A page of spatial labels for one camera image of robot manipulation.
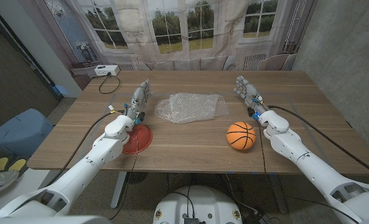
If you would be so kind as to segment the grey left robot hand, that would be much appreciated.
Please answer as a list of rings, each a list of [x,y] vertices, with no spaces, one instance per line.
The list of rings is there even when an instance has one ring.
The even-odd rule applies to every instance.
[[[142,82],[134,91],[131,101],[126,109],[126,116],[133,121],[137,120],[138,115],[144,112],[148,99],[151,97],[152,91],[149,79]]]

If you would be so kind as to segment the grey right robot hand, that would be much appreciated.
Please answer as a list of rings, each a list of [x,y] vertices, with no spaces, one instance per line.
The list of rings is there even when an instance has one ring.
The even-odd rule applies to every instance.
[[[234,91],[244,100],[245,105],[253,110],[251,116],[259,118],[268,110],[261,93],[243,76],[236,78],[236,88]]]

